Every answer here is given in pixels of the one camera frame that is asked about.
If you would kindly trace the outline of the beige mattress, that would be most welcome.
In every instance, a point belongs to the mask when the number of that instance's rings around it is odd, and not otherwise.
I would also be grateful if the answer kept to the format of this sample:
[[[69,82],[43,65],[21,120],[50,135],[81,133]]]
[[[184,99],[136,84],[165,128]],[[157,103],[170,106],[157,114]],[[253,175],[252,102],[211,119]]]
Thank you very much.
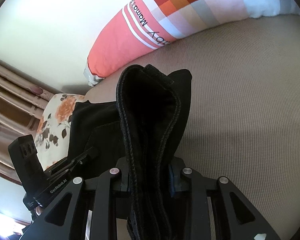
[[[177,155],[229,177],[281,239],[300,229],[300,16],[211,28],[136,60],[192,76]]]

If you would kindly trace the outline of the black pants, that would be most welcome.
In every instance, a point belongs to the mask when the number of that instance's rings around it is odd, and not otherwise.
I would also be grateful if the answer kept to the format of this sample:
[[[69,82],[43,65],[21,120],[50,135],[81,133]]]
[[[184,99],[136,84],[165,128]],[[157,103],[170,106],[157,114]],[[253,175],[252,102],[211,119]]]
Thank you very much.
[[[68,157],[86,154],[84,174],[96,177],[125,157],[129,166],[132,239],[174,239],[170,163],[190,112],[192,75],[147,65],[126,68],[116,100],[76,103]]]

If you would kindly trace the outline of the long patchwork bolster pillow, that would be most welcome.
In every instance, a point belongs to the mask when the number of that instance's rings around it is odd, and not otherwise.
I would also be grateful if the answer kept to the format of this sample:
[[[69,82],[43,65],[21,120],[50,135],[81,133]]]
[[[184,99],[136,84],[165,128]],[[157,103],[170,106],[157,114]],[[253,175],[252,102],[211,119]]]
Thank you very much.
[[[176,40],[247,18],[300,15],[294,0],[131,0],[101,30],[84,75],[95,86]]]

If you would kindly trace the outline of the brown curtain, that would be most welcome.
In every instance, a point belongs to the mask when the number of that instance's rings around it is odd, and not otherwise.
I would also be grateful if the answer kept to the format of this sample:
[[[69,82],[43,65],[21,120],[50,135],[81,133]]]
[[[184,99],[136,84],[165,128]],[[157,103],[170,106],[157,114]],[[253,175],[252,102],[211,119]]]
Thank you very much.
[[[0,177],[20,184],[8,146],[17,137],[36,135],[43,110],[53,96],[0,61]]]

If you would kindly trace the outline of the floral pillow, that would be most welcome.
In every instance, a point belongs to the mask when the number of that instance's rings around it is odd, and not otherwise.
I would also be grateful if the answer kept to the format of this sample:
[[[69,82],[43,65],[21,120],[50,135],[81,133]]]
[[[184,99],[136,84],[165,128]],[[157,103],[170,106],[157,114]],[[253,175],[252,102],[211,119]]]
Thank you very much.
[[[83,95],[56,94],[44,109],[34,139],[43,170],[68,155],[72,113],[82,101]]]

